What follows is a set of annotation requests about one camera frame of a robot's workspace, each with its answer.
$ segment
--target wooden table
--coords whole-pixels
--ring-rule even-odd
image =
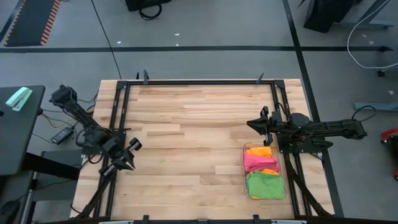
[[[116,82],[101,82],[94,112],[94,119],[107,128]],[[285,85],[291,112],[308,116],[300,80],[285,80]],[[258,118],[263,106],[274,109],[271,88],[263,85],[133,86],[126,143],[136,137],[143,147],[134,153],[137,169],[118,172],[111,219],[142,220],[143,215],[151,220],[252,219],[253,214],[293,218],[284,159],[276,141],[271,147],[282,168],[285,199],[251,200],[245,193],[242,147],[247,142],[261,145],[264,139],[246,121]],[[301,159],[307,187],[333,213],[321,161],[309,154]],[[82,169],[75,209],[82,210],[96,191],[100,167],[101,163],[87,164]],[[297,187],[296,191],[303,214],[301,193]],[[103,197],[102,214],[107,194]]]

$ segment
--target pink cloth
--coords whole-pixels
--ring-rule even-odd
[[[247,152],[243,153],[243,164],[244,170],[246,172],[263,169],[271,169],[273,171],[279,172],[280,167],[277,166],[277,163],[278,159],[275,158],[255,156],[248,154]]]

